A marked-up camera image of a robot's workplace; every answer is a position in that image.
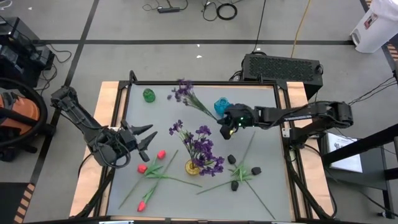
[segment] blue object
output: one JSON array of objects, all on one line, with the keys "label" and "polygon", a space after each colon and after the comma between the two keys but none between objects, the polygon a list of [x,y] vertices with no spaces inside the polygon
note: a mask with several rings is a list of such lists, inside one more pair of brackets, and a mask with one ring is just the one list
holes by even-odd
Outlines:
[{"label": "blue object", "polygon": [[229,107],[231,103],[228,102],[227,98],[221,97],[216,103],[214,103],[214,109],[220,117],[224,117],[224,111]]}]

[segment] flower bouquet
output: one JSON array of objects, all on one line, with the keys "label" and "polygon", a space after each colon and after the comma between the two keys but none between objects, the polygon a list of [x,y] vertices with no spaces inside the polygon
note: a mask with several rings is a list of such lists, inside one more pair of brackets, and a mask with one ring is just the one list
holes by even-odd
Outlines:
[{"label": "flower bouquet", "polygon": [[[195,93],[193,92],[193,85],[191,81],[179,79],[178,82],[178,89],[174,88],[172,90],[174,98],[178,103],[182,102],[183,104],[185,104],[185,106],[191,106],[193,108],[196,108],[207,114],[209,117],[217,120],[217,118],[213,116],[213,114],[206,108],[205,105],[203,105],[203,103],[200,102],[200,100],[195,95]],[[167,96],[167,99],[170,100],[172,97],[172,95],[169,95]]]},{"label": "flower bouquet", "polygon": [[213,142],[207,138],[211,135],[210,129],[207,126],[200,126],[196,130],[198,134],[197,138],[194,139],[194,135],[182,129],[182,121],[178,120],[171,128],[169,128],[170,135],[176,134],[183,142],[184,146],[190,156],[190,160],[185,164],[185,170],[191,175],[205,175],[210,174],[212,177],[216,173],[223,172],[224,158],[215,157],[211,151]]}]

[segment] gray floor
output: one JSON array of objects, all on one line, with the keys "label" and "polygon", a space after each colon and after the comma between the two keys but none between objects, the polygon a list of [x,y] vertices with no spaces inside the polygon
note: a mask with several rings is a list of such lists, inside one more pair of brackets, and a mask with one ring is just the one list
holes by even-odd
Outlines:
[{"label": "gray floor", "polygon": [[[2,16],[19,16],[41,39],[78,40],[94,0],[16,0],[0,11]],[[203,20],[200,1],[189,0],[186,11],[176,14],[145,12],[141,6],[155,1],[99,0],[88,39],[250,39],[256,38],[262,1],[237,3],[238,16],[232,21]],[[268,0],[260,39],[293,40],[307,1]],[[182,6],[183,0],[172,4]],[[300,40],[348,40],[348,34],[364,14],[359,0],[313,0]],[[206,16],[214,16],[207,11]],[[54,45],[75,53],[77,45]],[[259,45],[268,55],[289,57],[291,45]],[[244,54],[253,45],[85,45],[72,80],[80,103],[93,113],[101,82],[125,80],[133,69],[140,80],[227,80],[240,69]],[[61,59],[66,54],[57,54]],[[351,101],[392,75],[381,50],[360,54],[349,45],[299,45],[295,57],[321,61],[324,86],[318,100]],[[65,81],[72,60],[56,63],[58,76],[44,93],[50,94]],[[343,130],[352,137],[365,137],[398,122],[398,90],[390,87],[369,100],[353,105],[355,124]],[[35,145],[41,145],[38,139]],[[50,145],[37,183],[26,222],[67,218],[77,182],[77,170],[84,153],[81,134],[60,118],[58,132]],[[23,154],[10,164],[0,163],[1,182],[29,181],[38,154]],[[395,155],[386,153],[389,167],[398,166]],[[398,189],[397,182],[391,182]],[[354,222],[396,223],[375,216],[380,209],[347,187],[330,183],[338,204],[338,218]],[[381,192],[362,189],[382,202]],[[393,192],[394,205],[398,194]]]}]

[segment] orange vacuum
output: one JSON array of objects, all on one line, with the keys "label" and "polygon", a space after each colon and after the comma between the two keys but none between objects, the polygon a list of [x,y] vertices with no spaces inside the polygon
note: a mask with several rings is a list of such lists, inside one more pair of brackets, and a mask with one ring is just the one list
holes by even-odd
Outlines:
[{"label": "orange vacuum", "polygon": [[47,107],[33,88],[8,78],[0,78],[0,88],[9,90],[0,94],[0,161],[10,162],[21,150],[36,153],[30,142],[38,134],[53,136],[55,127],[46,123]]},{"label": "orange vacuum", "polygon": [[[15,111],[35,121],[38,121],[40,117],[40,110],[32,100],[18,96],[15,93],[2,93],[0,95],[0,108]],[[32,129],[32,126],[28,124],[5,116],[0,116],[0,127],[18,129],[19,131],[16,130],[19,132],[18,135],[25,134],[28,130]]]}]

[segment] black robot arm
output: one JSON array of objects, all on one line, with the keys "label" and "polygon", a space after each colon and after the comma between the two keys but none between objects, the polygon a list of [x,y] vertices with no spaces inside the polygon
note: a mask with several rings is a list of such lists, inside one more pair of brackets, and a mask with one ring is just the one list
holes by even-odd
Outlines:
[{"label": "black robot arm", "polygon": [[[52,106],[66,112],[69,120],[83,133],[90,152],[101,166],[122,168],[131,160],[130,152],[137,149],[144,162],[149,161],[145,150],[153,140],[157,131],[138,143],[135,135],[139,135],[152,125],[134,127],[123,120],[121,127],[115,131],[107,126],[101,126],[80,104],[76,90],[63,86],[51,94]],[[126,157],[123,165],[117,166],[116,161]]]},{"label": "black robot arm", "polygon": [[344,102],[319,101],[305,106],[289,109],[235,104],[225,109],[225,118],[217,121],[221,124],[220,133],[229,139],[239,128],[260,127],[269,129],[286,121],[315,118],[315,121],[303,128],[291,128],[291,144],[300,145],[312,135],[330,128],[347,128],[353,125],[350,105]]}]

